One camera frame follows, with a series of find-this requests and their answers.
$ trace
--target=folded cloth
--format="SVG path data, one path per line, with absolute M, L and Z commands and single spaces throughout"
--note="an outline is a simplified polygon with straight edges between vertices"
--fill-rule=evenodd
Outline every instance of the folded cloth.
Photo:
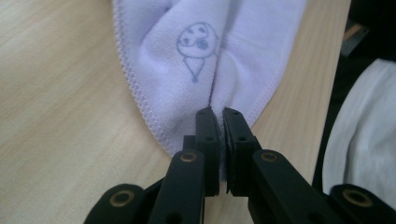
M 174 155 L 195 113 L 251 126 L 284 73 L 305 0 L 114 0 L 121 64 L 147 125 Z
M 353 184 L 396 209 L 396 63 L 373 62 L 344 101 L 326 148 L 323 190 Z

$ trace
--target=cartoon drawing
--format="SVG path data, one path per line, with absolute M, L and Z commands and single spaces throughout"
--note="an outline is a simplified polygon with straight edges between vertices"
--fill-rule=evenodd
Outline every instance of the cartoon drawing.
M 184 64 L 192 74 L 192 82 L 205 65 L 205 58 L 216 55 L 219 39 L 213 28 L 206 22 L 197 22 L 187 27 L 177 39 L 177 50 L 184 56 Z

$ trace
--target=ice cream cone drawing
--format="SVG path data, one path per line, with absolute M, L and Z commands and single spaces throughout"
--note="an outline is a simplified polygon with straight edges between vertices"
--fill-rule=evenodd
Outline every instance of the ice cream cone drawing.
M 184 64 L 192 74 L 192 82 L 205 66 L 205 59 L 216 55 L 219 39 L 213 28 L 206 22 L 197 22 L 187 27 L 177 39 L 177 50 L 184 56 Z

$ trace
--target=wood grain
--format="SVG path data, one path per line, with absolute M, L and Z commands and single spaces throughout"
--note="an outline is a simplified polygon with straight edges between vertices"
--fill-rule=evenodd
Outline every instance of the wood grain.
M 253 128 L 308 180 L 348 6 L 309 1 L 284 79 Z M 111 13 L 108 0 L 0 3 L 0 223 L 82 223 L 107 189 L 165 175 L 170 158 L 128 89 Z M 205 210 L 206 223 L 251 223 L 247 200 L 224 192 Z

